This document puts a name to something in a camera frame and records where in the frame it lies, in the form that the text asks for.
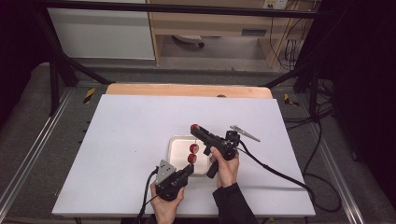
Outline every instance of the red object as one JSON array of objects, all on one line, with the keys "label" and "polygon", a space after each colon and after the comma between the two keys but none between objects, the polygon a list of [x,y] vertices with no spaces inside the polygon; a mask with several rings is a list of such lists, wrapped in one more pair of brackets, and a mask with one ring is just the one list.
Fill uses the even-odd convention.
[{"label": "red object", "polygon": [[196,145],[195,143],[194,143],[194,144],[191,144],[191,146],[190,146],[190,152],[191,152],[192,154],[196,154],[198,151],[199,151],[199,146]]},{"label": "red object", "polygon": [[191,130],[191,131],[192,131],[192,129],[195,129],[195,128],[199,129],[199,125],[198,125],[198,124],[192,124],[192,125],[190,126],[190,130]]},{"label": "red object", "polygon": [[197,156],[195,156],[194,154],[190,154],[189,157],[187,158],[187,161],[190,164],[194,164],[197,161]]}]

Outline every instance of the red circle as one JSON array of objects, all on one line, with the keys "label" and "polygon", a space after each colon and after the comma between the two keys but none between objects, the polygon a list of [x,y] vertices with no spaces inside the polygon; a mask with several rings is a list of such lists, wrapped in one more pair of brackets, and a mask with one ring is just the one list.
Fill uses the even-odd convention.
[{"label": "red circle", "polygon": [[190,146],[190,153],[196,154],[199,151],[199,146],[197,144],[191,144]]},{"label": "red circle", "polygon": [[194,154],[190,154],[189,157],[187,158],[187,161],[190,164],[194,164],[197,161],[197,156],[195,156]]}]

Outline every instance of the black pole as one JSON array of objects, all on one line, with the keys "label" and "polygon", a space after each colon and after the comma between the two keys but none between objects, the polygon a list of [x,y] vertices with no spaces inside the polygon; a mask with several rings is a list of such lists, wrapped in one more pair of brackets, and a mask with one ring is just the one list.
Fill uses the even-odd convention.
[{"label": "black pole", "polygon": [[73,8],[89,10],[111,10],[111,11],[143,11],[143,12],[168,12],[168,13],[192,13],[233,15],[272,18],[302,18],[302,19],[331,19],[335,14],[329,12],[294,11],[281,9],[264,9],[248,7],[204,7],[185,5],[160,5],[160,4],[137,4],[137,3],[108,3],[108,2],[84,2],[84,1],[59,1],[59,0],[37,0],[35,4],[39,7]]}]

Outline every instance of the metal frame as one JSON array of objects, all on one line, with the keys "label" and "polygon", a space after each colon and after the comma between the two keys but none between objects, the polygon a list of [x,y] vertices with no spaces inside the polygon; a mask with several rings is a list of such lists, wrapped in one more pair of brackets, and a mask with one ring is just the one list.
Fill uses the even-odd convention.
[{"label": "metal frame", "polygon": [[30,148],[17,173],[13,176],[6,190],[3,192],[3,195],[0,198],[0,223],[2,223],[3,219],[6,217],[9,208],[17,197],[27,176],[30,174],[30,171],[32,170],[35,161],[40,155],[41,150],[50,138],[50,134],[52,133],[52,130],[55,128],[55,125],[58,123],[59,118],[64,112],[64,109],[66,108],[66,105],[73,91],[73,88],[69,88],[65,91],[61,99],[59,109],[54,113],[52,117],[48,118],[46,124],[44,125],[35,142],[33,143],[32,147]]},{"label": "metal frame", "polygon": [[62,46],[43,16],[43,10],[48,7],[89,9],[89,10],[111,10],[111,11],[143,11],[143,12],[166,12],[166,13],[194,13],[212,15],[233,15],[251,17],[272,17],[272,18],[302,18],[332,20],[336,15],[328,12],[314,11],[293,11],[293,10],[273,10],[264,8],[246,7],[203,7],[203,6],[184,6],[184,5],[158,5],[158,4],[135,4],[135,3],[108,3],[108,2],[83,2],[83,1],[59,1],[59,0],[36,0],[31,3],[31,11],[37,26],[44,33],[49,43],[51,55],[53,57],[51,69],[51,112],[53,114],[59,105],[59,93],[57,91],[58,74],[63,78],[66,86],[76,86],[78,79],[72,69],[75,68],[85,75],[92,77],[102,84],[111,84],[114,81],[107,80],[95,74],[90,69],[69,58],[63,51]]}]

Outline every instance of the tripod leg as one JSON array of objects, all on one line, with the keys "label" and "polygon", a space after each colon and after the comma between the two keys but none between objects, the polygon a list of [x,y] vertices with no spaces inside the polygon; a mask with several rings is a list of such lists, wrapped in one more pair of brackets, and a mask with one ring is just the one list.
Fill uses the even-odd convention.
[{"label": "tripod leg", "polygon": [[83,66],[82,64],[76,62],[75,60],[69,58],[67,55],[64,54],[64,57],[66,58],[66,60],[69,62],[70,65],[72,65],[73,67],[75,67],[76,69],[78,69],[80,72],[84,73],[85,75],[87,75],[88,77],[91,77],[93,79],[95,79],[96,81],[102,83],[102,84],[111,84],[114,83],[115,81],[110,81],[107,80],[103,77],[100,77],[99,75],[97,75],[96,73],[94,73],[93,71],[91,71],[90,69],[86,68],[85,66]]}]

